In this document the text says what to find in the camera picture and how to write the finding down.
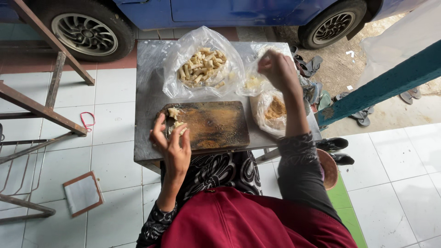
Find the ground spice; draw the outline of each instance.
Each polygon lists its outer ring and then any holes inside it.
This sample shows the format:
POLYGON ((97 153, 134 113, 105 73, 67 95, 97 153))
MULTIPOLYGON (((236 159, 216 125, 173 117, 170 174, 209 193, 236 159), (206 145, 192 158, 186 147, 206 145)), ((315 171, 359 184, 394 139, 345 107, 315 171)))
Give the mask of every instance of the ground spice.
POLYGON ((279 98, 273 97, 273 101, 269 105, 268 111, 265 114, 265 119, 276 119, 282 115, 286 115, 285 104, 283 104, 279 98))

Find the car door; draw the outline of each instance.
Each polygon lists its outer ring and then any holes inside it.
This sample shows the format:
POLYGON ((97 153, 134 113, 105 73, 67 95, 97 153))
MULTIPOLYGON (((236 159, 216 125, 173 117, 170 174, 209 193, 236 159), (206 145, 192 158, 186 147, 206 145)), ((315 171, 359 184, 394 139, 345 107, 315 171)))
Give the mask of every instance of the car door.
POLYGON ((170 0, 174 22, 282 19, 303 0, 170 0))

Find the plastic bag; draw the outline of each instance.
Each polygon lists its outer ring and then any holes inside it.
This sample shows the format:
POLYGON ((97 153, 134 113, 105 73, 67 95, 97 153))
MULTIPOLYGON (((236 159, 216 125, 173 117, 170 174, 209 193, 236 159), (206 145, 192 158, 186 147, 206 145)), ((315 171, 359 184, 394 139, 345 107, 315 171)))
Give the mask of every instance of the plastic bag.
POLYGON ((206 26, 192 30, 176 41, 176 46, 171 48, 164 61, 164 85, 162 91, 174 99, 197 99, 210 96, 223 97, 234 91, 238 83, 244 80, 243 62, 236 49, 221 34, 206 26), (211 86, 191 88, 185 86, 177 78, 179 68, 189 60, 202 47, 210 47, 220 50, 227 57, 222 69, 205 82, 211 86), (225 85, 215 88, 217 84, 224 82, 225 85))
POLYGON ((265 114, 268 112, 269 105, 273 102, 273 98, 277 97, 283 104, 283 94, 278 90, 266 90, 256 97, 250 97, 251 112, 253 119, 260 129, 277 137, 285 136, 286 130, 286 114, 275 119, 266 119, 265 114))
POLYGON ((439 41, 440 13, 441 2, 429 0, 407 13, 382 34, 362 39, 359 45, 366 54, 366 67, 358 79, 356 89, 439 41))
POLYGON ((236 90, 238 95, 255 97, 265 90, 274 89, 269 80, 263 74, 257 72, 260 58, 269 49, 283 53, 283 50, 276 46, 251 42, 252 54, 246 56, 243 60, 243 65, 246 68, 245 80, 242 84, 238 84, 236 90))

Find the car tire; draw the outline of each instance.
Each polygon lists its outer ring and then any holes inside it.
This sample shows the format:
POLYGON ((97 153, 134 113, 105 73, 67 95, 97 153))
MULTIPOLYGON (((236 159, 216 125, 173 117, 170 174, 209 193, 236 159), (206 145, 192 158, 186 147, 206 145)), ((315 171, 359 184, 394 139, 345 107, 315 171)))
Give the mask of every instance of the car tire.
POLYGON ((337 2, 299 27, 300 44, 306 49, 320 49, 337 42, 361 22, 366 9, 364 0, 337 2))
POLYGON ((125 16, 95 0, 37 0, 31 9, 78 60, 119 60, 135 45, 125 16))

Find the teal metal pole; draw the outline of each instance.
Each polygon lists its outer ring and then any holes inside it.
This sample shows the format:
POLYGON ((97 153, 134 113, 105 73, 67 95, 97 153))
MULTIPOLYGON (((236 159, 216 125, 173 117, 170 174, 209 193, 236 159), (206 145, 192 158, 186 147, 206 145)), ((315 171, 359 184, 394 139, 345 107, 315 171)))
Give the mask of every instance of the teal metal pole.
POLYGON ((329 125, 441 76, 441 40, 315 113, 319 126, 329 125))

